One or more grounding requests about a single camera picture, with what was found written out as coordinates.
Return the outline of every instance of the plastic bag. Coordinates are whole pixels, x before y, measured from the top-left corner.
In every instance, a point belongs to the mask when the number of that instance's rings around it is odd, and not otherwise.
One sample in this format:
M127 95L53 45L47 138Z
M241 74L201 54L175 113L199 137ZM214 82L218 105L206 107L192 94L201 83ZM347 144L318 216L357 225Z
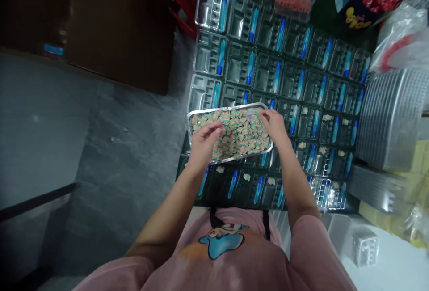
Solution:
M386 19L380 30L377 48L372 56L371 72L385 72L391 68L412 68L417 66L420 68L425 66L425 69L429 69L429 47L426 46L424 51L421 51L423 44L413 45L422 34L426 36L425 40L429 39L427 37L429 32L427 29L428 4L428 0L404 0ZM401 59L400 62L395 62L391 58L393 55L395 55L395 58L405 55L405 57L413 58L413 60L409 62Z

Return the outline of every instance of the black apron strap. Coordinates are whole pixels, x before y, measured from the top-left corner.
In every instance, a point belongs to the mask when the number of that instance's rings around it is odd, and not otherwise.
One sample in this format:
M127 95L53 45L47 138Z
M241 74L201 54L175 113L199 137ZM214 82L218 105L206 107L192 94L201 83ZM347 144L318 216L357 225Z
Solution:
M271 232L269 231L269 215L268 215L268 210L263 210L262 211L262 222L264 223L264 228L265 228L265 238L268 241L271 241Z
M225 223L221 219L216 217L215 207L212 207L210 210L210 224L211 224L211 228L218 228L220 226L225 225Z

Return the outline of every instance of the metal tray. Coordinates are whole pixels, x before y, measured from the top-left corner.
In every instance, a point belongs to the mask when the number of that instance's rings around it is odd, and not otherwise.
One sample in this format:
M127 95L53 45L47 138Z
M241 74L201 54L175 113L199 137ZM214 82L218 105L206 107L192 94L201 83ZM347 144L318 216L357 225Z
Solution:
M197 0L195 24L224 33L227 25L229 0Z
M254 108L268 109L268 107L263 103L249 103L246 105L237 105L235 107L196 110L196 111L189 112L186 115L186 125L188 128L189 144L192 146L192 130L191 130L191 126L189 124L189 119L192 116L194 116L195 114L204 114L204 113L208 113L208 112L224 111L224 110L240 110L240 109L249 110L249 109L254 109ZM252 157L252 156L257 156L257 155L261 155L261 154L266 154L266 153L270 152L274 147L274 142L271 138L269 139L269 142L270 142L270 147L268 149L262 151L262 152L257 152L257 153L253 153L253 154L245 154L245 155L241 155L238 157L232 157L232 158L227 158L227 159L222 159L222 160L213 160L212 162L210 162L210 165L221 164L221 163L225 163L225 162L229 162L229 161L233 161L233 160L238 160L238 159L242 159L242 158L246 158L246 157Z

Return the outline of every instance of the finger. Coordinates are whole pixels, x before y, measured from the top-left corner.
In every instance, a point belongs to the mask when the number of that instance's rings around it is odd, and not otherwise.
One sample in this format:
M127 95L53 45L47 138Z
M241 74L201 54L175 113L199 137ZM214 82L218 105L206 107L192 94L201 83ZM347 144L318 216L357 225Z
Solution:
M215 130L216 128L219 128L222 125L223 124L220 121L212 122L203 126L199 132L201 134L208 134L209 132L212 132L213 130Z
M275 110L274 109L265 109L262 110L262 114L266 115L268 117L271 117L274 114Z
M198 132L196 133L196 136L202 139L207 138L214 130L217 128L224 127L223 124L220 121L213 122L206 124L203 126Z
M262 124L264 125L264 128L267 129L268 125L269 125L269 122L268 122L267 118L264 115L261 115L261 121L262 121Z
M217 139L219 139L222 132L224 132L224 129L217 128L215 131L213 131L210 136L206 139L206 142L210 144L211 147L214 147L215 142Z

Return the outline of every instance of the cartoon print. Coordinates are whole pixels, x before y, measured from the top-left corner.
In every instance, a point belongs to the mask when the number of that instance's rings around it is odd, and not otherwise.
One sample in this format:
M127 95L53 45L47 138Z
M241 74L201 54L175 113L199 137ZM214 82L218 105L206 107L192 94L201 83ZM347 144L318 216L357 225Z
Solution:
M208 235L203 236L198 241L208 245L209 258L217 259L226 251L235 250L244 243L244 236L238 231L245 231L249 228L246 225L225 224L214 228Z

